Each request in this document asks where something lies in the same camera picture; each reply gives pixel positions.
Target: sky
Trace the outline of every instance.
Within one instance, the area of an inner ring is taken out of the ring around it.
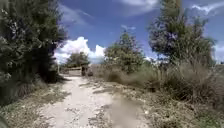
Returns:
[[[182,4],[190,15],[209,19],[205,36],[216,40],[214,59],[224,61],[224,0],[182,0]],[[68,38],[55,57],[64,63],[72,53],[84,52],[98,63],[126,29],[136,36],[145,56],[156,59],[147,27],[159,16],[159,8],[159,0],[61,0],[61,25]]]

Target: bush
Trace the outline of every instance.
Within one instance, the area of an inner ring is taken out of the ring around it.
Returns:
[[[168,68],[163,87],[176,99],[217,105],[224,98],[223,78],[200,63],[183,62]]]
[[[140,71],[126,74],[118,68],[99,68],[110,82],[131,85],[155,92],[166,91],[174,99],[202,103],[220,108],[224,105],[224,75],[200,63],[176,63],[166,71],[142,66]]]

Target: white cloud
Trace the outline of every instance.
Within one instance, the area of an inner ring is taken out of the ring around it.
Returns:
[[[65,23],[87,25],[87,22],[84,20],[83,16],[93,18],[93,16],[82,10],[79,9],[73,10],[62,4],[59,4],[59,9],[63,14],[62,21]]]
[[[224,42],[215,46],[215,59],[217,61],[224,61]]]
[[[125,30],[135,30],[136,29],[136,27],[134,27],[134,26],[127,26],[127,25],[121,25],[121,27]]]
[[[96,45],[96,50],[91,51],[88,44],[88,40],[84,37],[79,37],[77,40],[67,40],[64,47],[57,49],[54,56],[60,63],[66,62],[72,53],[84,52],[88,55],[90,61],[95,62],[104,58],[105,48]]]
[[[216,9],[219,9],[223,6],[224,6],[224,1],[221,1],[221,2],[217,2],[217,3],[214,3],[214,4],[207,5],[207,6],[193,5],[191,8],[202,11],[202,12],[204,12],[205,15],[208,15],[212,11],[214,11]]]
[[[119,0],[119,2],[128,7],[125,11],[126,16],[135,16],[152,11],[159,0]]]

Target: dirt path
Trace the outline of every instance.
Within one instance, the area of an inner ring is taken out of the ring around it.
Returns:
[[[137,117],[138,107],[115,98],[102,87],[81,86],[87,79],[69,77],[62,91],[70,93],[62,102],[46,104],[39,114],[52,128],[147,128]]]

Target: distant tree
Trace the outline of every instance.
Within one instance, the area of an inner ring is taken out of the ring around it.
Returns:
[[[105,64],[133,73],[143,64],[144,56],[135,37],[124,31],[120,40],[105,51]]]
[[[214,41],[204,37],[207,20],[189,20],[181,0],[162,0],[161,15],[149,27],[152,51],[169,61],[199,60],[211,63]]]
[[[71,57],[68,59],[66,63],[66,67],[73,68],[73,67],[81,67],[81,66],[88,66],[89,65],[88,56],[85,53],[73,53]]]

